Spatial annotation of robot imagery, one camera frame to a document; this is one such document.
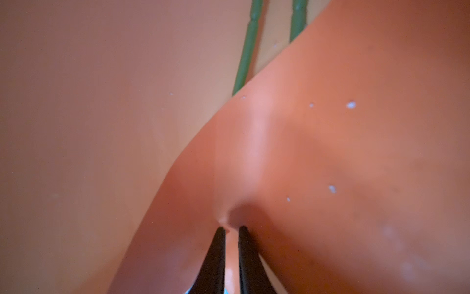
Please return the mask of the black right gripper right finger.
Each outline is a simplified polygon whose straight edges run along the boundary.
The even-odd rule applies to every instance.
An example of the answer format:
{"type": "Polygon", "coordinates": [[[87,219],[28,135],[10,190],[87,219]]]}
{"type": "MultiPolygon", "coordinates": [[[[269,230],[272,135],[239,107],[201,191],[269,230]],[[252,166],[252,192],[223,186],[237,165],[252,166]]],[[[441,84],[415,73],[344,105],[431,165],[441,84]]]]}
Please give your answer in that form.
{"type": "Polygon", "coordinates": [[[239,275],[242,294],[276,294],[246,226],[239,228],[239,275]]]}

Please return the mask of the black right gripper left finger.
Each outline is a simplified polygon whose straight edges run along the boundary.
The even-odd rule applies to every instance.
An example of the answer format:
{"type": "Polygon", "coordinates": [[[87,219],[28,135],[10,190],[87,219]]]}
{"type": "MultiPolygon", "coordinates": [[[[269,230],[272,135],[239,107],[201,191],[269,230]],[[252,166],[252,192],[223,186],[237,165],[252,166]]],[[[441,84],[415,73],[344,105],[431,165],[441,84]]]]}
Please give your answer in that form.
{"type": "Polygon", "coordinates": [[[219,227],[188,294],[225,293],[226,231],[219,227]]]}

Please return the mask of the orange wrapping paper sheet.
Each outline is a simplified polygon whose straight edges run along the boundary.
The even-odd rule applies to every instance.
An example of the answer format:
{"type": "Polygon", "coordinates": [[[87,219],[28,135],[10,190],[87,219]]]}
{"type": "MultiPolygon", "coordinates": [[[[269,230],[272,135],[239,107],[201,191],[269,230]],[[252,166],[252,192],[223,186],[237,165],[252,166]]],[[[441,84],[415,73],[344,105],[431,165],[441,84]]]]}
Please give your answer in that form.
{"type": "Polygon", "coordinates": [[[1,292],[470,291],[470,4],[1,2],[1,292]]]}

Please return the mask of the cream fake rose stem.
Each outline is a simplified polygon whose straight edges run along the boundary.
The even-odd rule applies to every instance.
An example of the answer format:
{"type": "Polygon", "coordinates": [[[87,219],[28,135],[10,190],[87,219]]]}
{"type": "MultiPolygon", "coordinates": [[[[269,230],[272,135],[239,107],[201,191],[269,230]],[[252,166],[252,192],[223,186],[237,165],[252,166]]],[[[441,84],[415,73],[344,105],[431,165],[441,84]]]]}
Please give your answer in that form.
{"type": "Polygon", "coordinates": [[[308,0],[293,0],[292,2],[290,43],[303,32],[307,25],[307,6],[308,0]]]}

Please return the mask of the pink fake rose stem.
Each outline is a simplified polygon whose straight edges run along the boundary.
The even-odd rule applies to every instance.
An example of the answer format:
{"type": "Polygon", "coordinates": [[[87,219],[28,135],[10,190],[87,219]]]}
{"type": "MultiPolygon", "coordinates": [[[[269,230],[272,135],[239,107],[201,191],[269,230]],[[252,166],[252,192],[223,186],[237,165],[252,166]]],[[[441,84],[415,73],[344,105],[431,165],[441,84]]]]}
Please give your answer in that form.
{"type": "Polygon", "coordinates": [[[263,0],[252,0],[249,21],[242,48],[241,59],[237,69],[232,96],[237,94],[247,81],[248,71],[252,62],[252,56],[257,41],[259,20],[263,12],[263,0]]]}

